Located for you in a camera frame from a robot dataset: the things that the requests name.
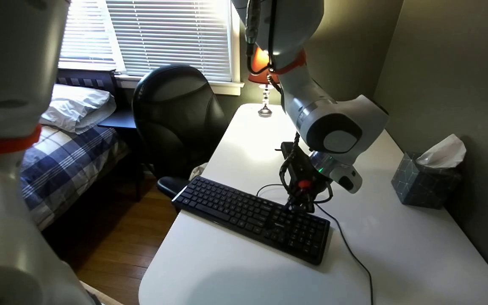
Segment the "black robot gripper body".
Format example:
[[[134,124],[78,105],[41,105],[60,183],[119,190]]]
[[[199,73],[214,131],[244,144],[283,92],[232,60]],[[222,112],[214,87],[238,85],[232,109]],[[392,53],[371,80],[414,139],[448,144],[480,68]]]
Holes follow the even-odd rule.
[[[283,143],[280,151],[285,161],[280,166],[280,182],[288,194],[290,210],[314,210],[319,204],[317,195],[327,192],[324,202],[332,199],[331,178],[321,175],[310,158],[299,146],[300,136],[292,143]]]

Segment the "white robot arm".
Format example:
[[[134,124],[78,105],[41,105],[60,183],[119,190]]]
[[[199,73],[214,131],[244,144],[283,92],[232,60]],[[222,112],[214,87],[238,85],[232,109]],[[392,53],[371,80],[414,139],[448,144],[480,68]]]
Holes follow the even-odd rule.
[[[41,136],[71,0],[0,0],[0,305],[97,305],[29,217],[17,172]],[[366,97],[336,102],[314,80],[305,44],[324,0],[232,0],[248,38],[271,56],[285,112],[312,165],[354,194],[354,163],[380,136],[387,112]]]

